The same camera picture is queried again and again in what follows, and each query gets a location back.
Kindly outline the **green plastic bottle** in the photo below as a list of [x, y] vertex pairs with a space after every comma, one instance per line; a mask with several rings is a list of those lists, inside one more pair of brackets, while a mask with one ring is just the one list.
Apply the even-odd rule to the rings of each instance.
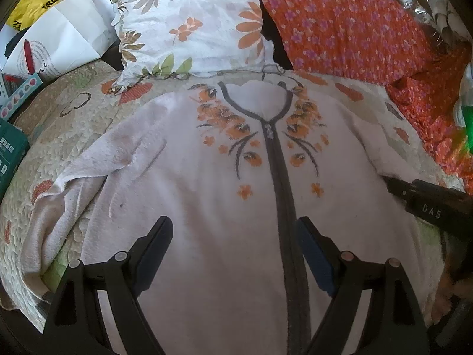
[[464, 178], [472, 175], [472, 63], [466, 66], [459, 85], [459, 98], [454, 110], [455, 125], [464, 132], [464, 153], [462, 160], [462, 176]]

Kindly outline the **green cardboard box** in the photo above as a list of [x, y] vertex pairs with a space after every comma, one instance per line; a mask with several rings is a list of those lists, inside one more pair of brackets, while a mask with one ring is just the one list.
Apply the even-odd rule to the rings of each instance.
[[2, 199], [30, 145], [26, 135], [5, 120], [1, 120], [0, 136], [0, 199]]

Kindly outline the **orange floral blanket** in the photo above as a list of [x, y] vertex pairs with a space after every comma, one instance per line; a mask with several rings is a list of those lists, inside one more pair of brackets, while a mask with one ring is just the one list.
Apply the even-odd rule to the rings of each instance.
[[426, 152], [472, 189], [472, 153], [454, 106], [472, 55], [468, 43], [438, 51], [394, 0], [261, 0], [295, 71], [385, 87]]

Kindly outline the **colourful dotted box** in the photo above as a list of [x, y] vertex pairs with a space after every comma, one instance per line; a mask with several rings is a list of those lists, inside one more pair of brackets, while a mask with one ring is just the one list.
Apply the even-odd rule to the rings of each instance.
[[38, 73], [28, 75], [27, 78], [13, 87], [11, 93], [8, 92], [8, 83], [13, 85], [21, 79], [15, 76], [1, 75], [1, 119], [9, 120], [10, 117], [30, 98], [42, 85], [43, 81]]

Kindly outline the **white floral pillow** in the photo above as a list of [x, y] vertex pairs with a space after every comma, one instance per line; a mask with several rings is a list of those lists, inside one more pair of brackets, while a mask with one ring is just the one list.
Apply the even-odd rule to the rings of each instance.
[[273, 61], [260, 0], [111, 0], [124, 69], [121, 93], [155, 76], [261, 71]]

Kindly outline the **yellow plastic bag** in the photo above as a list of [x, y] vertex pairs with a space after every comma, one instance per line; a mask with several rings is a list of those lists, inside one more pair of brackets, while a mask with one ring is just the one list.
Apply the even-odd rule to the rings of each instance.
[[63, 0], [20, 0], [7, 18], [7, 26], [16, 31], [31, 27], [44, 13]]

